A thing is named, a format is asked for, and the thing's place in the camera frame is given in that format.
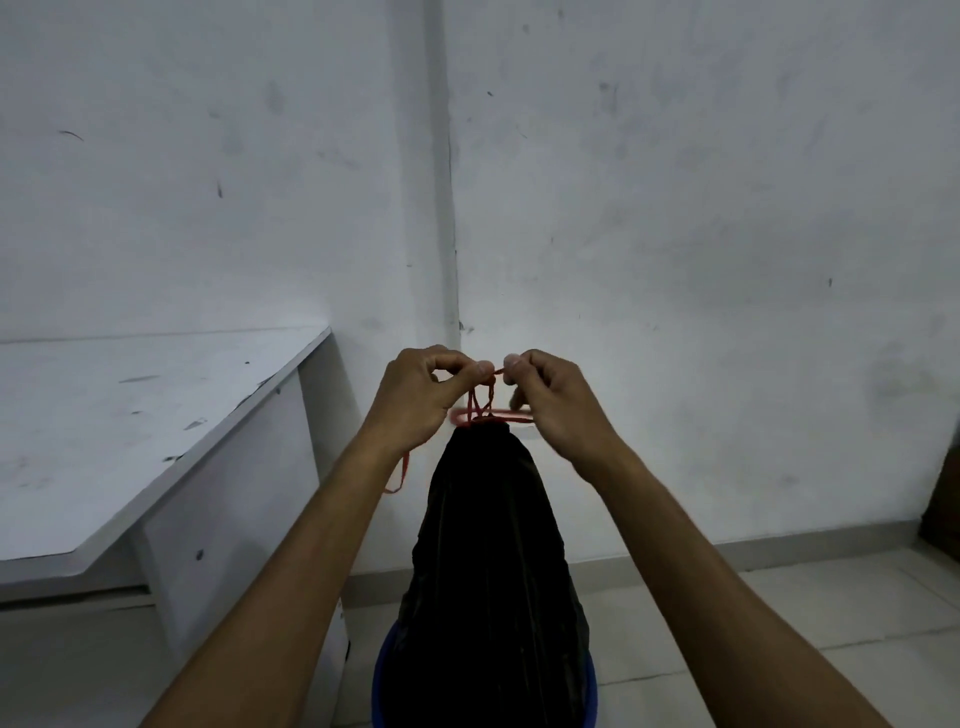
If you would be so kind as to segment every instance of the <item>forearm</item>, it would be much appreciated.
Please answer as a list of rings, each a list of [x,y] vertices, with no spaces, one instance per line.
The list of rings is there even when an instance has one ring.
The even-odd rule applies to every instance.
[[[143,725],[290,726],[353,559],[396,465],[354,439],[244,596]]]
[[[626,446],[586,470],[718,726],[887,725],[740,579]]]

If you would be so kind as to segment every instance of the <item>baseboard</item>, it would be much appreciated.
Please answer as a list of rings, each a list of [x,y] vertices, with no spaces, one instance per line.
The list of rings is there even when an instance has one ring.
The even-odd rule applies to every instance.
[[[810,561],[865,556],[910,546],[917,539],[919,526],[919,521],[870,523],[729,541],[716,546],[734,569],[753,571]],[[577,593],[581,595],[641,583],[629,556],[574,562],[570,564],[570,576]],[[344,607],[351,609],[398,602],[410,586],[412,577],[412,569],[353,574],[347,580],[342,594]]]

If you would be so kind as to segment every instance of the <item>black garbage bag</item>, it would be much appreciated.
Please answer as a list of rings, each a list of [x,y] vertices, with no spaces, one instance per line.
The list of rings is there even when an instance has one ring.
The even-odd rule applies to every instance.
[[[589,629],[530,452],[457,429],[437,465],[386,655],[387,728],[581,728]]]

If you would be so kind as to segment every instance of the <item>hand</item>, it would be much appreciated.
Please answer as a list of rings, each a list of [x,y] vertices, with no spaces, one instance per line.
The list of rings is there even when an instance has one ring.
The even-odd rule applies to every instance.
[[[503,380],[516,384],[510,408],[529,404],[543,439],[584,479],[627,447],[572,361],[531,349],[509,354],[503,368]]]
[[[434,374],[438,369],[454,376],[438,381]],[[404,349],[387,365],[360,432],[399,459],[433,437],[446,411],[460,397],[492,379],[489,361],[473,361],[439,344],[429,349]]]

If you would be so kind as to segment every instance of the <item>left hand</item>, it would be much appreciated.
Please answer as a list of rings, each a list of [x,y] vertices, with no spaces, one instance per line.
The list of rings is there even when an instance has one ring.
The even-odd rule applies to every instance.
[[[438,369],[454,376],[438,381]],[[399,459],[433,437],[460,397],[492,378],[491,362],[473,361],[439,344],[404,349],[387,365],[360,432]]]

